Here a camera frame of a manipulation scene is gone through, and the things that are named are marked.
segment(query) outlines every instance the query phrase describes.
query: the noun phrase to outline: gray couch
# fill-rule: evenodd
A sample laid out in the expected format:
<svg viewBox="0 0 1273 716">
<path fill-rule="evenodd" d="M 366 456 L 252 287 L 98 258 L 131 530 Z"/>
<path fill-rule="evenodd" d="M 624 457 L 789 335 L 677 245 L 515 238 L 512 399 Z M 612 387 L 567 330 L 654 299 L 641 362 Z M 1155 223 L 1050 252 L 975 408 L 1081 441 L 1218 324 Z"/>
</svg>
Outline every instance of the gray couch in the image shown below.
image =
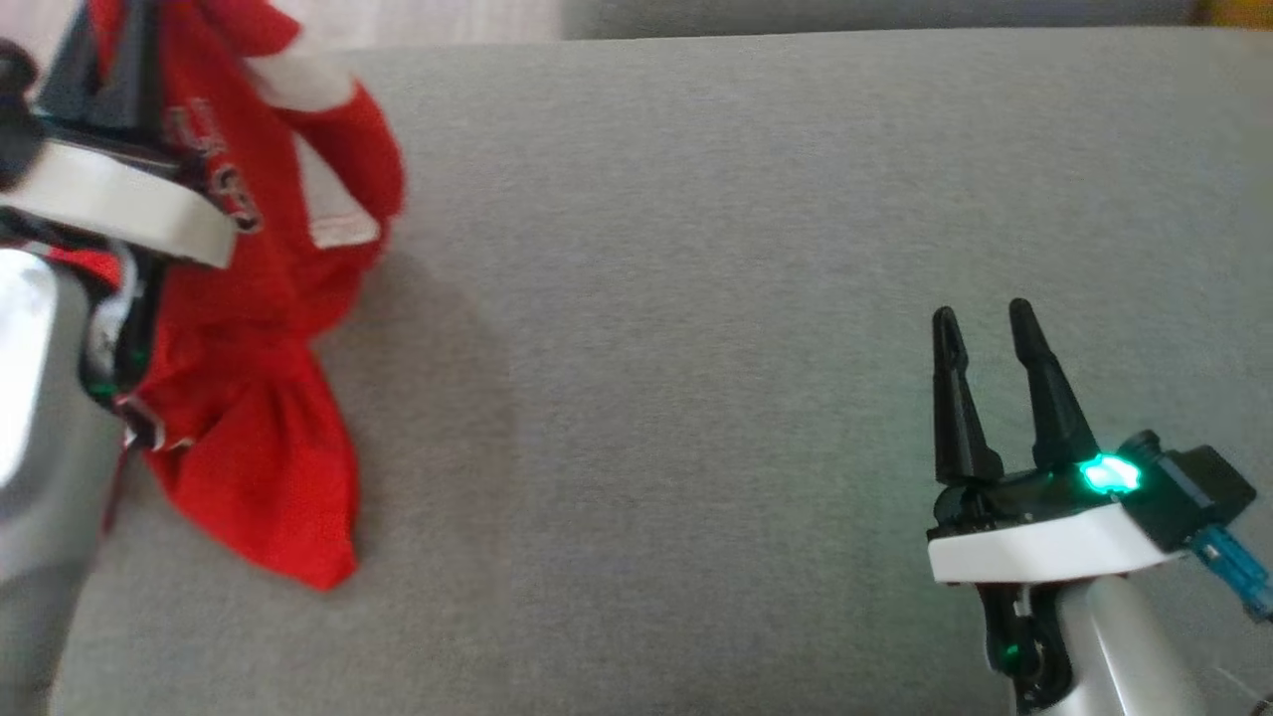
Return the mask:
<svg viewBox="0 0 1273 716">
<path fill-rule="evenodd" d="M 1003 713 L 932 584 L 929 316 L 1029 461 L 1031 298 L 1106 446 L 1155 427 L 1265 490 L 1273 37 L 922 31 L 350 57 L 410 210 L 320 349 L 362 571 L 265 575 L 127 483 L 64 713 Z M 1137 577 L 1214 713 L 1270 629 Z"/>
<path fill-rule="evenodd" d="M 904 28 L 1176 25 L 1197 0 L 560 0 L 568 39 Z"/>
</svg>

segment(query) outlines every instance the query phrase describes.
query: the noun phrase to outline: blue cable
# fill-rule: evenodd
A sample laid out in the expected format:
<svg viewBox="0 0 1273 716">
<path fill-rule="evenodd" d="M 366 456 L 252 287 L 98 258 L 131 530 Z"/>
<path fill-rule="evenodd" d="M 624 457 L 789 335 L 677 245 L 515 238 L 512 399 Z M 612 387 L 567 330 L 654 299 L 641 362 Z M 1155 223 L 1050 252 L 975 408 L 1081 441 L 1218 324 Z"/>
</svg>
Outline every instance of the blue cable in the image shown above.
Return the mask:
<svg viewBox="0 0 1273 716">
<path fill-rule="evenodd" d="M 1208 569 L 1225 580 L 1253 619 L 1273 620 L 1273 585 L 1269 585 L 1269 572 L 1228 530 L 1218 525 L 1206 527 L 1194 535 L 1189 549 Z"/>
</svg>

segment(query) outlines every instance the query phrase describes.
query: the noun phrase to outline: couch backrest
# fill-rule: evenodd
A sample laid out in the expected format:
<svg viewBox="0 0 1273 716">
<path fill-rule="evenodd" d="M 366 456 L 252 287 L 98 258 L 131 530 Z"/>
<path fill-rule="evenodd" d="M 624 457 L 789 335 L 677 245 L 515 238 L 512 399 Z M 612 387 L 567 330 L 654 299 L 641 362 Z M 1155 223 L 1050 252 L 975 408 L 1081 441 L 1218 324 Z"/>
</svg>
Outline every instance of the couch backrest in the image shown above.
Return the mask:
<svg viewBox="0 0 1273 716">
<path fill-rule="evenodd" d="M 561 0 L 565 37 L 1185 24 L 1195 0 Z"/>
</svg>

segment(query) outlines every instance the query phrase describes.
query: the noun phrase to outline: green led light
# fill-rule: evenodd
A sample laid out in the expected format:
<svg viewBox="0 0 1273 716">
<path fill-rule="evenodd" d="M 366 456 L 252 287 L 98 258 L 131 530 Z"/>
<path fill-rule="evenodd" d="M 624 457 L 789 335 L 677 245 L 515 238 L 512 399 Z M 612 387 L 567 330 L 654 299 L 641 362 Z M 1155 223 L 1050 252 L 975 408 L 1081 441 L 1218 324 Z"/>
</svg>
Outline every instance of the green led light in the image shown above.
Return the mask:
<svg viewBox="0 0 1273 716">
<path fill-rule="evenodd" d="M 1009 645 L 1001 652 L 999 670 L 1008 677 L 1017 677 L 1025 668 L 1023 654 L 1021 654 L 1021 647 L 1017 645 Z"/>
<path fill-rule="evenodd" d="M 1096 492 L 1132 492 L 1141 487 L 1141 469 L 1116 455 L 1097 455 L 1078 465 Z"/>
</svg>

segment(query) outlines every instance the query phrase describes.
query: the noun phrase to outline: red cloth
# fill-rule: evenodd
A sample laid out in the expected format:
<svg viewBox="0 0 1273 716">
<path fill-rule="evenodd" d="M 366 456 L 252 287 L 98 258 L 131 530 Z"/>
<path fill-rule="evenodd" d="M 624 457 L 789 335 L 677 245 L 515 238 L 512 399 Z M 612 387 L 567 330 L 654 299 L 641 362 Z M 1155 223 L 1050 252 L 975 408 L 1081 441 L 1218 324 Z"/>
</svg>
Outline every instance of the red cloth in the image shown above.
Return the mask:
<svg viewBox="0 0 1273 716">
<path fill-rule="evenodd" d="M 89 5 L 108 66 L 122 3 Z M 331 589 L 356 567 L 358 465 L 308 341 L 384 247 L 400 152 L 365 89 L 298 55 L 300 25 L 266 1 L 160 6 L 169 139 L 204 154 L 241 233 L 229 270 L 171 269 L 150 369 L 127 400 L 158 417 L 146 459 L 182 513 L 256 564 Z"/>
</svg>

